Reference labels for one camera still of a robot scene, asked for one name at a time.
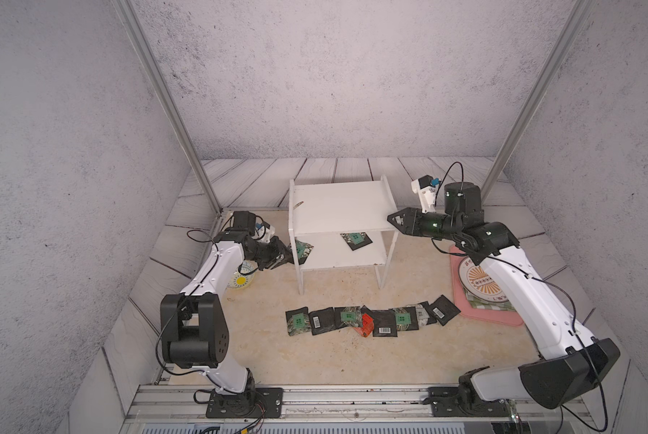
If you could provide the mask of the green tea bag top shelf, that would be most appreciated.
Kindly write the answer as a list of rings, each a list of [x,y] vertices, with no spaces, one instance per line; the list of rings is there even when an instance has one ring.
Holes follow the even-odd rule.
[[[335,307],[334,314],[336,329],[363,326],[362,308],[359,306]]]

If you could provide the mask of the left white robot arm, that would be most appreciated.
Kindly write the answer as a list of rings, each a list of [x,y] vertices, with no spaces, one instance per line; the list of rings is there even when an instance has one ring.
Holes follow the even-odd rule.
[[[262,217],[248,211],[234,213],[224,231],[207,242],[209,254],[195,278],[161,301],[157,362],[163,371],[171,363],[183,375],[201,374],[213,383],[206,403],[209,418],[265,415],[268,400],[277,396],[263,395],[251,371],[229,354],[230,334],[220,298],[233,275],[252,274],[242,270],[246,260],[255,262],[257,271],[275,269],[293,262],[291,249]]]

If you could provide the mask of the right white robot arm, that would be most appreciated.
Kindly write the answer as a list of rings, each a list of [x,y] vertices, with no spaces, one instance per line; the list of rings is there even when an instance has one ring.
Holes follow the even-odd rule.
[[[470,406],[531,398],[546,409],[602,390],[620,358],[610,338],[598,339],[565,307],[555,288],[542,280],[501,222],[472,222],[468,215],[423,213],[406,208],[388,215],[400,233],[451,241],[499,285],[529,330],[540,358],[513,368],[482,368],[460,379],[459,392]]]

